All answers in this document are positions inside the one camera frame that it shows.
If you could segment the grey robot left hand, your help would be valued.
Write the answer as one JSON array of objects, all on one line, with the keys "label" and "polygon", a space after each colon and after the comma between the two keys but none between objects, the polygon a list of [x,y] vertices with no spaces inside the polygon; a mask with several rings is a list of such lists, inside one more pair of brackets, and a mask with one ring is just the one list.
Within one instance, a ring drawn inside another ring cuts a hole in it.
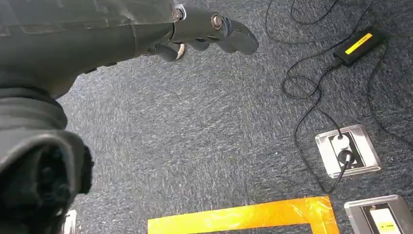
[{"label": "grey robot left hand", "polygon": [[174,0],[3,0],[0,86],[66,94],[81,74],[141,55],[176,59],[171,44],[255,53],[244,24]]}]

